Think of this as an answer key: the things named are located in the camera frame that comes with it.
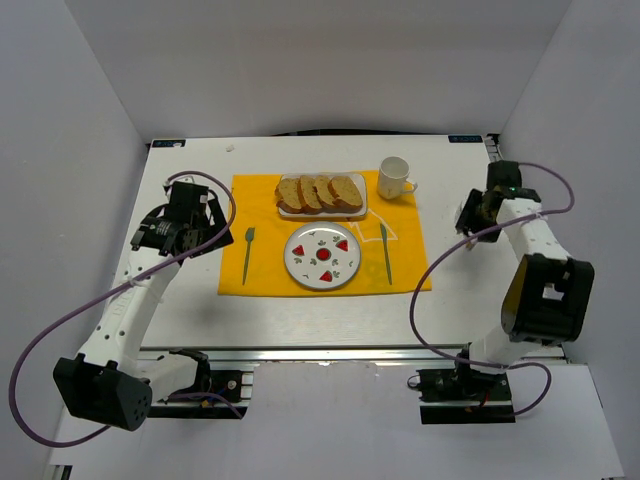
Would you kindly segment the metal tongs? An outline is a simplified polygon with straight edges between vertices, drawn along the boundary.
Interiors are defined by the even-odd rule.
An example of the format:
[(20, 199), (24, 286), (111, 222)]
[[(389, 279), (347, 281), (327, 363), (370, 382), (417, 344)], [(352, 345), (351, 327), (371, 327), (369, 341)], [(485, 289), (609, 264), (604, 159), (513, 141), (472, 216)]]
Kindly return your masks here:
[(458, 235), (462, 235), (465, 239), (464, 247), (466, 250), (472, 250), (475, 241), (471, 239), (472, 228), (477, 225), (476, 207), (474, 203), (462, 202), (455, 215), (455, 231)]

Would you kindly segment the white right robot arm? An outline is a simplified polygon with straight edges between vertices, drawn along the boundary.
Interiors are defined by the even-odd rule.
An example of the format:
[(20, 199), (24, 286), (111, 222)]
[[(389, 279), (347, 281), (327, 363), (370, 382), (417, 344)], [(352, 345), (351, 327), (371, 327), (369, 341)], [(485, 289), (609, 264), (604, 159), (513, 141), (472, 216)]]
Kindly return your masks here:
[(469, 244), (505, 234), (518, 260), (499, 325), (461, 353), (484, 375), (581, 334), (595, 270), (561, 246), (548, 215), (536, 190), (524, 186), (520, 164), (507, 160), (488, 166), (486, 189), (473, 189), (458, 212), (455, 229)]

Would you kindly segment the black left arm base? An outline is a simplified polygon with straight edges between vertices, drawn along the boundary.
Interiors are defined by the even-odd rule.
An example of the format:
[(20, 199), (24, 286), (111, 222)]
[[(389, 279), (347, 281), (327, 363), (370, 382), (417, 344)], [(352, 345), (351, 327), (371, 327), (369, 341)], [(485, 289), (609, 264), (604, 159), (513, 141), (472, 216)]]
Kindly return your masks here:
[(191, 420), (241, 420), (252, 396), (253, 372), (212, 370), (205, 394), (191, 387), (154, 404), (150, 418)]

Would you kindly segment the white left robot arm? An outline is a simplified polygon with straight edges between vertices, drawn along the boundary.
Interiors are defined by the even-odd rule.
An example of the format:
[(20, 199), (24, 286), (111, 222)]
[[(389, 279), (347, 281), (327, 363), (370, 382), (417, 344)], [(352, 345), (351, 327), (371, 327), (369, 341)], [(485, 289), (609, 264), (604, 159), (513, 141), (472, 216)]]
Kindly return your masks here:
[(75, 358), (61, 358), (54, 367), (54, 382), (74, 417), (134, 431), (153, 403), (212, 386), (208, 358), (196, 350), (172, 350), (151, 366), (138, 364), (152, 317), (185, 259), (233, 241), (210, 188), (176, 181), (166, 189), (167, 203), (151, 210), (131, 239), (123, 292), (108, 302)]

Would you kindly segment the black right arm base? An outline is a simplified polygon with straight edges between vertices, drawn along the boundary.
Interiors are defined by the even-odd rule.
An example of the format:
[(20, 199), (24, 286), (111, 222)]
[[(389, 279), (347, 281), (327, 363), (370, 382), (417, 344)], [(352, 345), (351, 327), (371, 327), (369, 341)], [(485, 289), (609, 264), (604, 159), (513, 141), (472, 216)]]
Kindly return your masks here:
[(407, 379), (419, 394), (422, 425), (509, 424), (516, 421), (507, 376), (460, 369), (422, 369)]

